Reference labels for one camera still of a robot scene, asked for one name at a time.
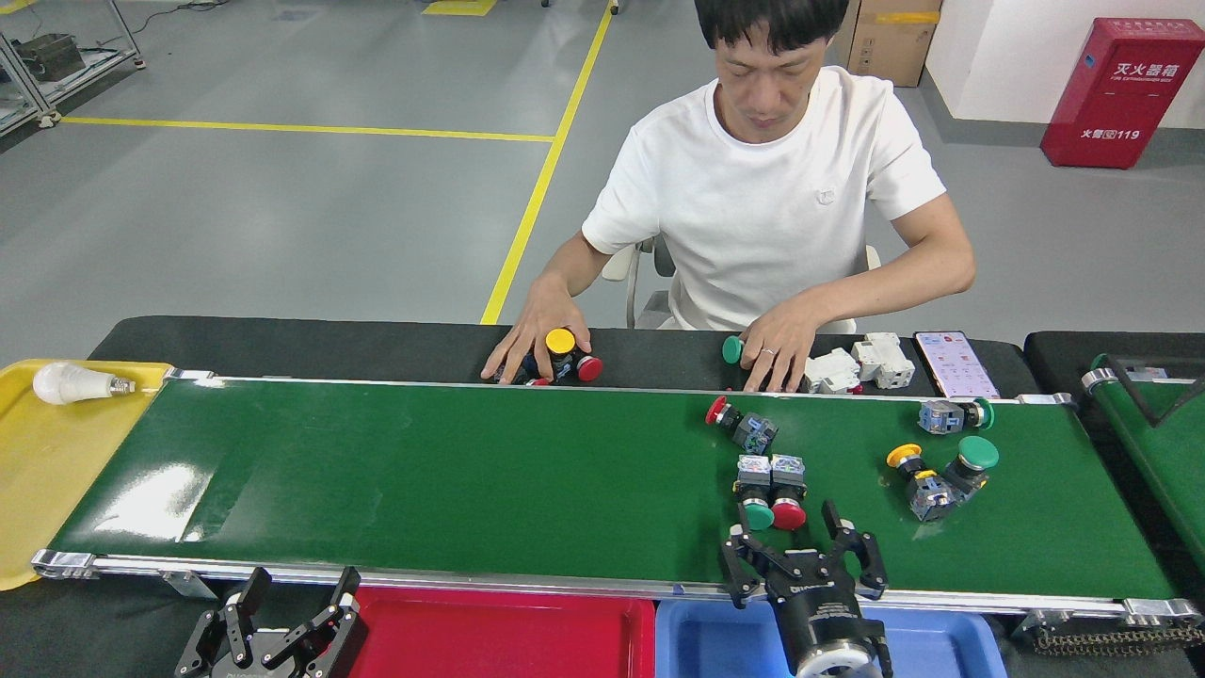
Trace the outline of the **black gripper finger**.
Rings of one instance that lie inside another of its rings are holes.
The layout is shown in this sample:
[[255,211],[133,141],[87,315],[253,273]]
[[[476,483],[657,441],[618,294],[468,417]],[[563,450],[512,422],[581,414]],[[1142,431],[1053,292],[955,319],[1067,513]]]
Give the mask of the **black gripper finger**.
[[214,612],[202,613],[177,661],[176,677],[266,677],[261,654],[254,652],[259,635],[253,617],[272,582],[266,568],[255,567],[249,579]]
[[329,603],[284,636],[282,661],[293,664],[290,677],[349,676],[368,637],[368,623],[362,620],[355,597],[360,583],[359,571],[345,567]]
[[769,584],[772,576],[797,580],[797,565],[783,553],[762,544],[745,527],[729,527],[721,546],[723,588],[736,608],[745,608],[757,586]]
[[[825,499],[823,502],[822,518],[825,519],[827,535],[830,537],[825,564],[821,566],[822,574],[864,599],[878,601],[890,580],[888,580],[883,558],[878,553],[875,535],[860,531],[852,521],[841,518],[831,499]],[[844,558],[848,553],[856,554],[858,564],[860,564],[860,574],[857,579],[852,578],[844,565]]]

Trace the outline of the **person's left hand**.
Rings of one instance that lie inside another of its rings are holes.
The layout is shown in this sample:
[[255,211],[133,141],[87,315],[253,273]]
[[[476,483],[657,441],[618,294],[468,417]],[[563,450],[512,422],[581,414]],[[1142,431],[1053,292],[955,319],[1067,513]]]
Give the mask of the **person's left hand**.
[[740,365],[746,369],[745,393],[799,391],[805,365],[821,326],[829,318],[816,301],[800,293],[774,306],[746,328]]

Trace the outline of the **person's right hand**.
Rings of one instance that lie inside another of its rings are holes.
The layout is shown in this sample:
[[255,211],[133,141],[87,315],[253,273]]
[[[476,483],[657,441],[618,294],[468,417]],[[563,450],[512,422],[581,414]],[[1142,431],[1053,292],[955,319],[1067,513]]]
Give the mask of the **person's right hand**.
[[527,302],[515,326],[484,362],[480,378],[511,383],[525,356],[537,361],[537,373],[549,379],[554,376],[554,366],[546,344],[551,331],[564,328],[575,335],[575,342],[584,350],[590,350],[590,330],[575,301],[588,284],[569,283],[558,275],[542,275],[533,282]]

